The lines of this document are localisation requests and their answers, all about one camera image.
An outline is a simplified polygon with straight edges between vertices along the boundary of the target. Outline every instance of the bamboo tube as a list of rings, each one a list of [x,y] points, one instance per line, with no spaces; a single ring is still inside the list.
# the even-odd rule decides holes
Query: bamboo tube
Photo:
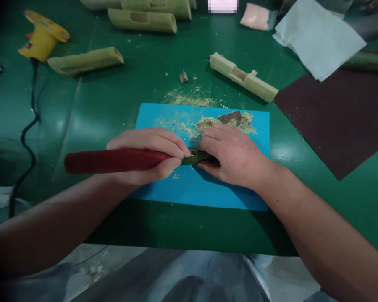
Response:
[[[196,9],[197,8],[197,0],[189,0],[190,8]]]
[[[122,8],[120,0],[80,0],[90,10],[107,10],[108,8]]]
[[[108,15],[117,28],[176,33],[176,21],[171,13],[145,13],[109,8]]]
[[[93,50],[80,55],[52,57],[47,62],[54,71],[66,76],[124,64],[121,54],[115,47]]]
[[[378,54],[358,52],[344,63],[343,67],[378,72]]]
[[[257,72],[255,70],[252,70],[251,73],[246,73],[238,69],[236,64],[228,61],[216,52],[210,56],[210,67],[268,103],[270,103],[278,93],[276,88],[257,78]]]
[[[121,0],[124,10],[172,13],[176,20],[192,19],[189,0]]]

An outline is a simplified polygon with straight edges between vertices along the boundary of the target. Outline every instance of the red knife handle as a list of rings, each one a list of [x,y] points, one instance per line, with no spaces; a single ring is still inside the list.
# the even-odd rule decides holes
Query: red knife handle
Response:
[[[116,149],[69,153],[64,167],[69,174],[101,174],[140,171],[153,168],[168,154],[151,150]]]

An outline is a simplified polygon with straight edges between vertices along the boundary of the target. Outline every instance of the pink powder bag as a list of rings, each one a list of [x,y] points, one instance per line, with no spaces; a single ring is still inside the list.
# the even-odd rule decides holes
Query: pink powder bag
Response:
[[[277,18],[278,11],[271,11],[253,3],[247,3],[245,14],[240,24],[262,31],[272,30]]]

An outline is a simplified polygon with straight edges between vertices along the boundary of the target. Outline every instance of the sandpaper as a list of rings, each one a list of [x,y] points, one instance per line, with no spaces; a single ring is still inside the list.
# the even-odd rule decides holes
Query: sandpaper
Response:
[[[308,74],[275,102],[338,180],[378,151],[378,74],[337,70],[323,82]]]

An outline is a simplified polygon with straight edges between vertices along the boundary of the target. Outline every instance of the hand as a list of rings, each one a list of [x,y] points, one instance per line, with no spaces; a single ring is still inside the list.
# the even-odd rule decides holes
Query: hand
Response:
[[[164,128],[150,128],[125,131],[111,140],[106,148],[109,149],[147,149],[160,151],[173,156],[157,166],[145,171],[130,171],[115,173],[122,183],[130,185],[146,185],[148,183],[167,178],[175,168],[181,164],[181,158],[190,156],[185,143],[172,132]]]
[[[213,155],[221,164],[219,167],[202,161],[197,164],[199,168],[223,182],[254,191],[265,183],[269,171],[274,170],[275,163],[265,157],[249,136],[236,127],[215,123],[204,130],[203,139],[197,148]]]

